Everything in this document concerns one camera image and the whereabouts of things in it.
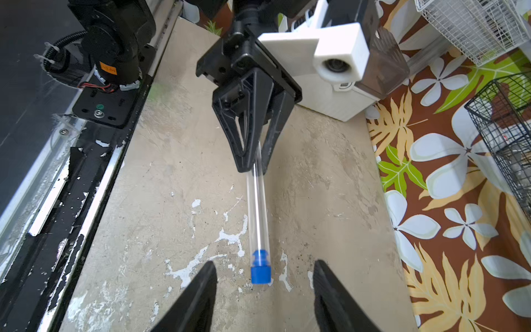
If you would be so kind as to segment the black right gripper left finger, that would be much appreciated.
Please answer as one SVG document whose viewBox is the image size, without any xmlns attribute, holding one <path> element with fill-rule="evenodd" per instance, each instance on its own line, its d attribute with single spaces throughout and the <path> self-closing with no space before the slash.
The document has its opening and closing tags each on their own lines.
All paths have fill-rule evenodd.
<svg viewBox="0 0 531 332">
<path fill-rule="evenodd" d="M 207 261 L 151 331 L 211 331 L 217 271 Z"/>
</svg>

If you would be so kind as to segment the aluminium frame rail left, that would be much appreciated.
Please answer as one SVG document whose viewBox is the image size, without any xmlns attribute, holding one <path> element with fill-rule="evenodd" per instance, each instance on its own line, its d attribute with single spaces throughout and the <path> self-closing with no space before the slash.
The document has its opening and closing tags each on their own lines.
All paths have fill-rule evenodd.
<svg viewBox="0 0 531 332">
<path fill-rule="evenodd" d="M 409 74 L 414 76 L 429 66 L 434 60 L 444 55 L 452 47 L 452 43 L 444 36 L 438 36 L 433 42 L 407 60 Z"/>
</svg>

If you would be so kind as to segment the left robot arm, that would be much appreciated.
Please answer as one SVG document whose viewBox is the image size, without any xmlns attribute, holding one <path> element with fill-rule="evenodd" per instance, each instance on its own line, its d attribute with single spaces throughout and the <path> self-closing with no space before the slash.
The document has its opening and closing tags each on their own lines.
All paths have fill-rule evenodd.
<svg viewBox="0 0 531 332">
<path fill-rule="evenodd" d="M 305 1 L 235 1 L 229 31 L 196 63 L 196 75 L 216 85 L 212 108 L 236 169 L 267 168 L 277 140 L 303 93 L 297 77 L 329 84 L 362 80 L 370 40 L 379 25 L 372 1 L 318 1 L 306 25 L 279 31 L 278 16 L 294 19 Z"/>
</svg>

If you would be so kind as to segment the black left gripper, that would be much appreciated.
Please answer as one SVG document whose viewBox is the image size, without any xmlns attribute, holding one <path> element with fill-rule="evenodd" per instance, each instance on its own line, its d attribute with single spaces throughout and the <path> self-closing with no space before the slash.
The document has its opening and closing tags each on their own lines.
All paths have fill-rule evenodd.
<svg viewBox="0 0 531 332">
<path fill-rule="evenodd" d="M 276 87 L 272 118 L 261 149 L 265 174 L 277 140 L 295 106 L 302 100 L 300 85 L 258 40 L 264 33 L 276 33 L 277 20 L 235 19 L 228 33 L 211 46 L 196 64 L 196 75 L 217 85 L 212 108 L 228 140 L 236 169 L 251 170 L 263 126 L 263 72 Z"/>
</svg>

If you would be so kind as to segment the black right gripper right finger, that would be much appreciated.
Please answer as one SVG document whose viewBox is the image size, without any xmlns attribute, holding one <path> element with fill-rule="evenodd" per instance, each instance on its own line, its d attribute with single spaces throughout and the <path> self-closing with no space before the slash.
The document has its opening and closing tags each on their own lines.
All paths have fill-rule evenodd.
<svg viewBox="0 0 531 332">
<path fill-rule="evenodd" d="M 315 261 L 313 286 L 320 331 L 380 330 L 323 260 Z"/>
</svg>

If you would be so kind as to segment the blue stopper front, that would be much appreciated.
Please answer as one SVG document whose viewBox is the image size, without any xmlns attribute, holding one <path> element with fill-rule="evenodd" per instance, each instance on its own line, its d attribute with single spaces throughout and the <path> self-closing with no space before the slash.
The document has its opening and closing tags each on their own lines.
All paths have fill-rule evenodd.
<svg viewBox="0 0 531 332">
<path fill-rule="evenodd" d="M 272 268 L 267 250 L 258 249 L 254 251 L 251 259 L 250 274 L 253 285 L 271 283 Z"/>
</svg>

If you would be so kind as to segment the brown lid storage box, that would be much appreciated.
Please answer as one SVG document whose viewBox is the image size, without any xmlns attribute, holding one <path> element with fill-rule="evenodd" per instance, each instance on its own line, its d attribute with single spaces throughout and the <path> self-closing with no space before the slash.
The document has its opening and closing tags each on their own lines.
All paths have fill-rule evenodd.
<svg viewBox="0 0 531 332">
<path fill-rule="evenodd" d="M 346 122 L 385 99 L 409 77 L 410 70 L 395 37 L 384 27 L 376 30 L 369 50 L 359 82 L 332 85 L 317 74 L 296 77 L 303 92 L 300 105 Z"/>
</svg>

